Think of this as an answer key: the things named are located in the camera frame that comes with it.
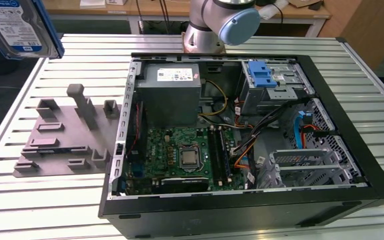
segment metal table surface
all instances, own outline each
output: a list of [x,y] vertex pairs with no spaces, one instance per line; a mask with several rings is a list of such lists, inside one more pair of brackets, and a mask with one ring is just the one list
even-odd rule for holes
[[[123,100],[132,52],[183,51],[179,35],[65,34],[63,59],[40,59],[0,126],[0,239],[123,239],[97,218],[104,174],[15,178],[13,166],[39,116],[40,98],[73,105],[72,83],[95,104]],[[348,44],[334,38],[253,37],[228,53],[310,55],[384,169],[384,86]],[[384,239],[384,205],[324,227],[197,235],[179,239]]]

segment blue plastic tab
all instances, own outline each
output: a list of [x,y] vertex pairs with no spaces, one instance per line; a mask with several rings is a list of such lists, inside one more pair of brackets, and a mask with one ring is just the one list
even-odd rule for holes
[[272,80],[271,69],[264,61],[249,61],[248,72],[256,88],[275,88],[279,84]]

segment gray robot arm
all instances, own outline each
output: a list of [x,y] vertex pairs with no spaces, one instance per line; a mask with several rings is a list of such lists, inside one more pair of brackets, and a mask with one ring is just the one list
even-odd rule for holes
[[255,0],[192,0],[184,50],[188,53],[220,53],[224,44],[244,43],[259,24]]

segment red wire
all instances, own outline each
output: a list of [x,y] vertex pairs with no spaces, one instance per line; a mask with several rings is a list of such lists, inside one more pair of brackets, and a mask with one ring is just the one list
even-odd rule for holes
[[[314,130],[322,130],[318,126],[308,124],[304,125],[303,128],[314,128]],[[307,147],[307,134],[304,132],[300,133],[300,140],[301,140],[301,146],[303,148]]]
[[132,150],[133,150],[133,147],[136,145],[137,139],[139,139],[139,103],[136,104],[136,138],[135,138],[135,140],[132,142],[132,145],[131,145],[129,151],[127,153],[127,156],[132,153]]

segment open computer tower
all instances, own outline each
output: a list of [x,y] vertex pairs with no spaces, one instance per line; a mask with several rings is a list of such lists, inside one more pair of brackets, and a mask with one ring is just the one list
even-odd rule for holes
[[127,238],[322,226],[382,204],[308,56],[132,55],[99,210]]

